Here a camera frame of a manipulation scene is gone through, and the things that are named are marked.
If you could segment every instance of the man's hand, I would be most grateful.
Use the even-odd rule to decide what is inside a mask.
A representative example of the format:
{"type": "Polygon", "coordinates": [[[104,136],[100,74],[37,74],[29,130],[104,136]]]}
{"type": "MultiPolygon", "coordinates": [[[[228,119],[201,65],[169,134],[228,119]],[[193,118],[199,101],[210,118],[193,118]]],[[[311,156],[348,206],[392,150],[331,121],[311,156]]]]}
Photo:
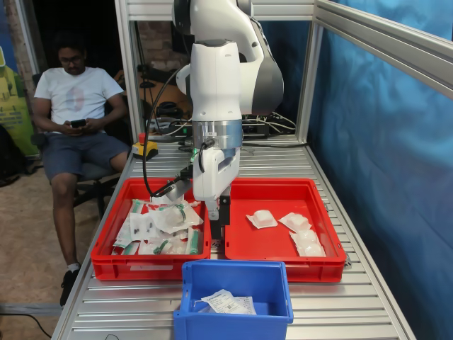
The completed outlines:
{"type": "Polygon", "coordinates": [[[82,129],[80,127],[72,127],[71,122],[67,120],[64,124],[59,126],[58,132],[68,136],[80,136],[82,134],[82,129]]]}
{"type": "Polygon", "coordinates": [[[86,125],[81,128],[84,133],[96,133],[104,128],[105,123],[102,119],[87,118],[85,120],[86,125]]]}

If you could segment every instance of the floor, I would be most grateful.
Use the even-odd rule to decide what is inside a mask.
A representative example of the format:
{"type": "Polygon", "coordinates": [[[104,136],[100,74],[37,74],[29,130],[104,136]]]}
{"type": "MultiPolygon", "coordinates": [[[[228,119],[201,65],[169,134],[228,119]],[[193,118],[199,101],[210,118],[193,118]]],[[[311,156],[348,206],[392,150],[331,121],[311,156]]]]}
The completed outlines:
{"type": "MultiPolygon", "coordinates": [[[[94,200],[75,209],[76,244],[85,258],[99,223],[94,200]]],[[[67,266],[52,220],[52,193],[43,169],[0,188],[0,312],[2,305],[53,306],[53,315],[38,315],[52,333],[58,321],[60,287],[67,266]]],[[[2,340],[47,339],[29,317],[0,317],[2,340]]]]}

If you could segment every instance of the white label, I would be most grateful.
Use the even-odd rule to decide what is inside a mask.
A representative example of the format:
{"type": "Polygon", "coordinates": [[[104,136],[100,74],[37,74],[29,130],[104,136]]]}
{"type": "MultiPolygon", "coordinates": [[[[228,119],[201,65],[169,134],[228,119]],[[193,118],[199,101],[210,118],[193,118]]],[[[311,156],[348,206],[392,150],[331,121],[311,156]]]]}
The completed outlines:
{"type": "Polygon", "coordinates": [[[255,307],[253,306],[253,298],[251,296],[235,297],[235,299],[247,310],[247,314],[256,315],[255,307]]]}
{"type": "Polygon", "coordinates": [[[219,290],[201,300],[207,302],[216,313],[248,314],[247,309],[239,304],[233,295],[225,289],[219,290]]]}
{"type": "Polygon", "coordinates": [[[171,271],[173,266],[130,266],[131,271],[171,271]]]}

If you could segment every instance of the blue plastic bin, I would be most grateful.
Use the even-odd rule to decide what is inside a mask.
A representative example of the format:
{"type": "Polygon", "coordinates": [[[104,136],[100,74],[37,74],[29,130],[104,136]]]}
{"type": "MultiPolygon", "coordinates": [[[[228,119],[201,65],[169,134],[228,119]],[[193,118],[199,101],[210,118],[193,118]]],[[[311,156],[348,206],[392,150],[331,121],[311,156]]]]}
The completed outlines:
{"type": "Polygon", "coordinates": [[[283,262],[201,260],[183,265],[176,340],[285,340],[293,314],[283,262]],[[225,289],[251,296],[257,315],[199,313],[201,298],[225,289]]]}

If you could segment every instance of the blue curtain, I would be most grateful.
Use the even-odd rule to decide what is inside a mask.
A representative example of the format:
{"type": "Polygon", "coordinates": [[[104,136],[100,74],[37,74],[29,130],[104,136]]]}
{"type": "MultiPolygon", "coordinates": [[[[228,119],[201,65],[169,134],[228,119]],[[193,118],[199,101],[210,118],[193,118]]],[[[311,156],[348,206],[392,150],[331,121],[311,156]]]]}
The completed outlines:
{"type": "MultiPolygon", "coordinates": [[[[338,1],[452,39],[453,1],[338,1]]],[[[324,33],[310,138],[418,339],[453,339],[453,101],[324,33]]]]}
{"type": "Polygon", "coordinates": [[[276,112],[296,122],[310,22],[263,21],[260,24],[285,83],[283,102],[276,112]]]}

